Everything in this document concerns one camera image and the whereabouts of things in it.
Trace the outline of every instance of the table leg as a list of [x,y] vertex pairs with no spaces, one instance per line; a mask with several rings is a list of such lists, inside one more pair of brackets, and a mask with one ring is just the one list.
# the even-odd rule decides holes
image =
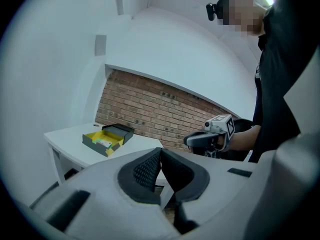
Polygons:
[[55,174],[55,177],[59,183],[59,185],[61,185],[62,183],[64,183],[66,181],[64,173],[62,171],[61,168],[61,163],[60,163],[60,154],[59,152],[57,152],[56,150],[53,149],[53,147],[49,144],[49,155],[50,155],[50,160],[52,163],[52,167],[53,167],[53,171]]
[[171,186],[167,183],[164,185],[163,190],[160,194],[160,200],[161,200],[161,204],[160,204],[160,208],[161,210],[163,210],[166,205],[169,203],[171,197],[174,195],[174,190],[171,188]]

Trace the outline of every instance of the black shirt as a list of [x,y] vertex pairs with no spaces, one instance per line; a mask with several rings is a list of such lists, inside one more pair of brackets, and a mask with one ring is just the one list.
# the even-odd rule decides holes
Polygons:
[[259,39],[263,50],[255,76],[257,98],[253,123],[261,125],[249,162],[257,163],[262,153],[275,150],[300,133],[284,95],[299,78],[318,44],[318,22],[312,3],[302,8],[298,0],[278,0],[266,13],[265,35]]

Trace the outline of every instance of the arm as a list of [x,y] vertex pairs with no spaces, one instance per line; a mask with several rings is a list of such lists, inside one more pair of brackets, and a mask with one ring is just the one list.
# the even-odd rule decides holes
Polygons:
[[[249,130],[235,133],[229,143],[229,150],[245,151],[253,150],[258,134],[260,132],[260,125],[255,125]],[[223,145],[223,137],[219,137],[218,145]]]

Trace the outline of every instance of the white ceiling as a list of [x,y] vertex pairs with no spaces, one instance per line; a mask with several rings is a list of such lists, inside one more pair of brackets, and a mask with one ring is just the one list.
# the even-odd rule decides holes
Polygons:
[[[225,43],[252,74],[255,73],[261,51],[258,47],[258,38],[253,36],[241,37],[240,33],[228,32],[217,21],[209,21],[206,4],[216,3],[218,0],[149,0],[149,7],[182,15],[215,35]],[[257,0],[262,5],[267,5],[266,0]]]

